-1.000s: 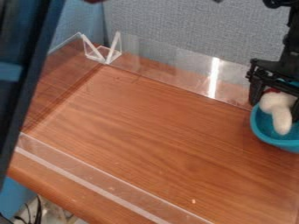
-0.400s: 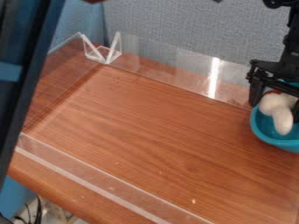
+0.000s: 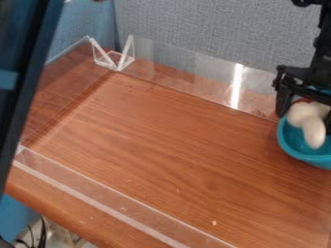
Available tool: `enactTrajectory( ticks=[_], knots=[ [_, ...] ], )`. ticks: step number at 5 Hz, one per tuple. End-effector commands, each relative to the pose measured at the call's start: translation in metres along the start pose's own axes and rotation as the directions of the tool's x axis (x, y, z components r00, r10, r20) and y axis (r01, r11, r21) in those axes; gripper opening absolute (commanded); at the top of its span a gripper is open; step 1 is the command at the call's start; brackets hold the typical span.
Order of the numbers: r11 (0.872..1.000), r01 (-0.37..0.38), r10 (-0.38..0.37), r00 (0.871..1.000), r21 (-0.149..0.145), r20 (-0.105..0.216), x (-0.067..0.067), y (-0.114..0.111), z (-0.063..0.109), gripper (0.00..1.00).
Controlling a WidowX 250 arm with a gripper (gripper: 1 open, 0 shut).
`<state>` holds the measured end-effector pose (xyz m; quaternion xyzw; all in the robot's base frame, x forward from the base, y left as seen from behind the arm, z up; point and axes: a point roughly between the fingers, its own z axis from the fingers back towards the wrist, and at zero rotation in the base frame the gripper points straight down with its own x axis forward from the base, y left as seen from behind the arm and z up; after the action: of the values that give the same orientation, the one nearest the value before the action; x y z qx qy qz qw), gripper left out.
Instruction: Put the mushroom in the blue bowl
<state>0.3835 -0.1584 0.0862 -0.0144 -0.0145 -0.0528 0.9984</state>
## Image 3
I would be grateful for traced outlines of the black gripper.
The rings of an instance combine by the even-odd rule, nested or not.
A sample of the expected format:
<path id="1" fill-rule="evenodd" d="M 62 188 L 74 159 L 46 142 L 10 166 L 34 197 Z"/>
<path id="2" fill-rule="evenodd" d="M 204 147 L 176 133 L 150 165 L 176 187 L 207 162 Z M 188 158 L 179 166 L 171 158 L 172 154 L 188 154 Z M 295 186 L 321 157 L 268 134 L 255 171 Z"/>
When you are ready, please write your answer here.
<path id="1" fill-rule="evenodd" d="M 331 56 L 317 55 L 306 68 L 280 65 L 272 82 L 276 90 L 275 113 L 282 117 L 291 107 L 295 95 L 331 106 Z M 331 135 L 331 112 L 325 119 L 326 135 Z"/>

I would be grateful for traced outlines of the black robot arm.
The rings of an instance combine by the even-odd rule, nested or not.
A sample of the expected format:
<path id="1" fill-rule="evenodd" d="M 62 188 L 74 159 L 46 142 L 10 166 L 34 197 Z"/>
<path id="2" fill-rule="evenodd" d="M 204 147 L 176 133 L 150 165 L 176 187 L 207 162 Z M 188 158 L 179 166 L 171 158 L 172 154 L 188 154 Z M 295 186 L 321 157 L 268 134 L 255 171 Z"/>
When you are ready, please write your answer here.
<path id="1" fill-rule="evenodd" d="M 315 49 L 306 68 L 279 65 L 272 81 L 275 114 L 283 117 L 291 107 L 292 99 L 300 96 L 331 107 L 331 0 L 291 0 L 299 8 L 310 5 L 321 7 L 319 34 L 314 39 Z"/>

